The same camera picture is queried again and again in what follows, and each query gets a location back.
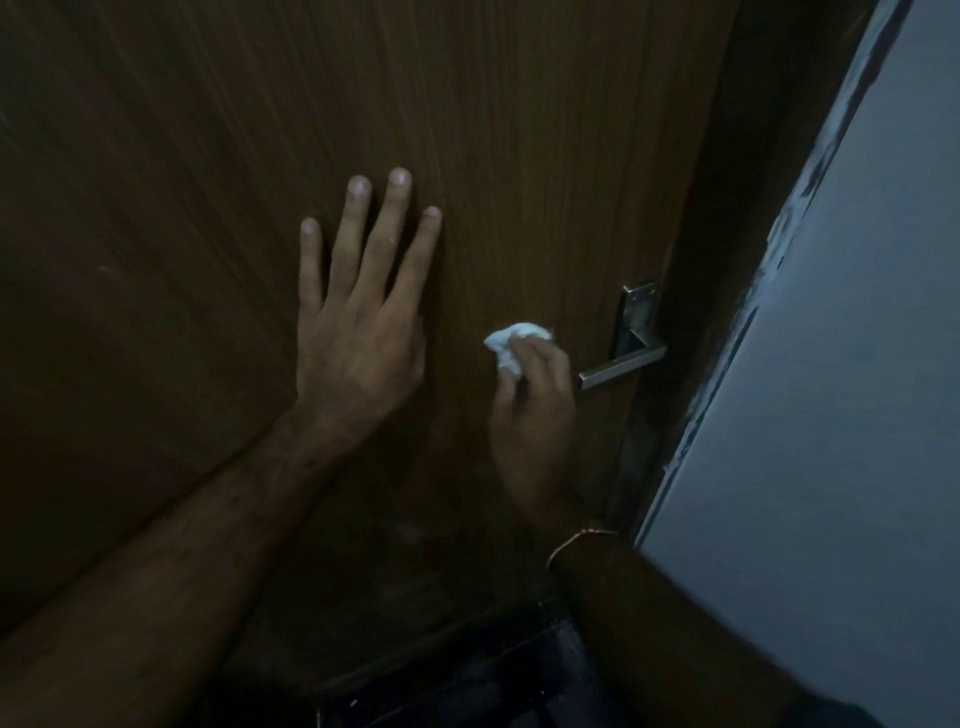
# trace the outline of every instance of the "bracelet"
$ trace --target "bracelet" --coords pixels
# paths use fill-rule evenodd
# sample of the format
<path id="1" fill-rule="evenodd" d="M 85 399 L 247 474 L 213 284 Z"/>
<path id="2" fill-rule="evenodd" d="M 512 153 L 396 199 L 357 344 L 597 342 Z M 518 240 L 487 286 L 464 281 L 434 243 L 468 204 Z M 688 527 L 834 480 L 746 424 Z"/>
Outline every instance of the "bracelet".
<path id="1" fill-rule="evenodd" d="M 550 565 L 553 564 L 553 560 L 554 560 L 555 558 L 557 558 L 557 554 L 558 554 L 558 553 L 560 553 L 560 552 L 563 551 L 565 548 L 567 548 L 568 546 L 570 546 L 570 544 L 572 544 L 574 541 L 576 541 L 577 539 L 579 539 L 581 536 L 583 536 L 583 535 L 585 535 L 585 534 L 588 534 L 588 533 L 605 533 L 605 534 L 607 534 L 608 536 L 619 536 L 619 535 L 620 535 L 620 534 L 618 534 L 616 531 L 611 531 L 611 530 L 609 530 L 608 528 L 581 528 L 579 531 L 577 531 L 575 534 L 573 534 L 570 538 L 568 538 L 568 539 L 567 539 L 566 541 L 564 541 L 562 544 L 560 544 L 559 546 L 557 546 L 556 548 L 553 549 L 553 553 L 550 554 L 550 558 L 548 558 L 548 559 L 546 560 L 546 570 L 547 570 L 547 573 L 550 572 Z"/>

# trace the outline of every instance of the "dark sleeve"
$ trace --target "dark sleeve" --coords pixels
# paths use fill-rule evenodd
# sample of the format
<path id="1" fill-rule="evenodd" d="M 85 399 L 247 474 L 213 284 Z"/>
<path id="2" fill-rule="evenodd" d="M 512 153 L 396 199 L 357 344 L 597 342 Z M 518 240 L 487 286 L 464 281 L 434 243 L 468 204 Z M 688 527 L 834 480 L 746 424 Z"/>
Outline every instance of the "dark sleeve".
<path id="1" fill-rule="evenodd" d="M 863 708 L 807 695 L 777 724 L 777 728 L 883 728 Z"/>

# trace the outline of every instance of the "white tissue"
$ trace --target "white tissue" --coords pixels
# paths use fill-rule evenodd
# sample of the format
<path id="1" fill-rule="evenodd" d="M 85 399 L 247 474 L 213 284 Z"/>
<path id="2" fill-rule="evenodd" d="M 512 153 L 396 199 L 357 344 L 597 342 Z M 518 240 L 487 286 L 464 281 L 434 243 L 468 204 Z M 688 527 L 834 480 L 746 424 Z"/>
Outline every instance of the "white tissue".
<path id="1" fill-rule="evenodd" d="M 523 375 L 523 368 L 510 348 L 511 336 L 539 336 L 547 341 L 553 338 L 548 330 L 536 324 L 514 324 L 511 327 L 502 328 L 500 331 L 494 331 L 484 339 L 483 343 L 487 346 L 487 349 L 496 354 L 496 368 L 509 369 L 517 376 Z"/>

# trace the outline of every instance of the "white wall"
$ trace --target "white wall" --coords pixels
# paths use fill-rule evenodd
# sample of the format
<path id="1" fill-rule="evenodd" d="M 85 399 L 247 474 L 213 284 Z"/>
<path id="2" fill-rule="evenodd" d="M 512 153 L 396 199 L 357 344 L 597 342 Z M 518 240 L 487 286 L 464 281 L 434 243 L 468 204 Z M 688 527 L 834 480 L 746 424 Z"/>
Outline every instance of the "white wall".
<path id="1" fill-rule="evenodd" d="M 916 0 L 643 547 L 891 728 L 960 725 L 958 38 Z"/>

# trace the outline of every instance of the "door handle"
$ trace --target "door handle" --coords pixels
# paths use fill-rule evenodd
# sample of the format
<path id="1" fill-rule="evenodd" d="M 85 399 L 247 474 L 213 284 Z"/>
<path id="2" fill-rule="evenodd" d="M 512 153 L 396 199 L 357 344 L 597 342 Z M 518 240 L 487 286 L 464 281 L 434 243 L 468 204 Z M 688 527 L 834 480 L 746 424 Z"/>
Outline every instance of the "door handle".
<path id="1" fill-rule="evenodd" d="M 656 293 L 656 283 L 623 287 L 612 358 L 606 364 L 579 374 L 581 390 L 663 359 L 666 344 L 652 329 Z"/>

